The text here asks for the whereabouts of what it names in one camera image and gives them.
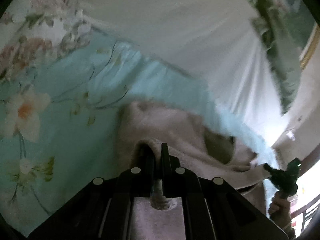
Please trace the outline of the right hand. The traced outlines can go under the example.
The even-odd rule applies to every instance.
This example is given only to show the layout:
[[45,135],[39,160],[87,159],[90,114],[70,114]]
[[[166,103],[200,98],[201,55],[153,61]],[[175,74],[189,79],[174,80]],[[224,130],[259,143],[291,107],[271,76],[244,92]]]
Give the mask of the right hand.
[[291,224],[290,202],[282,198],[280,191],[277,191],[273,196],[268,214],[270,219],[280,228],[285,228]]

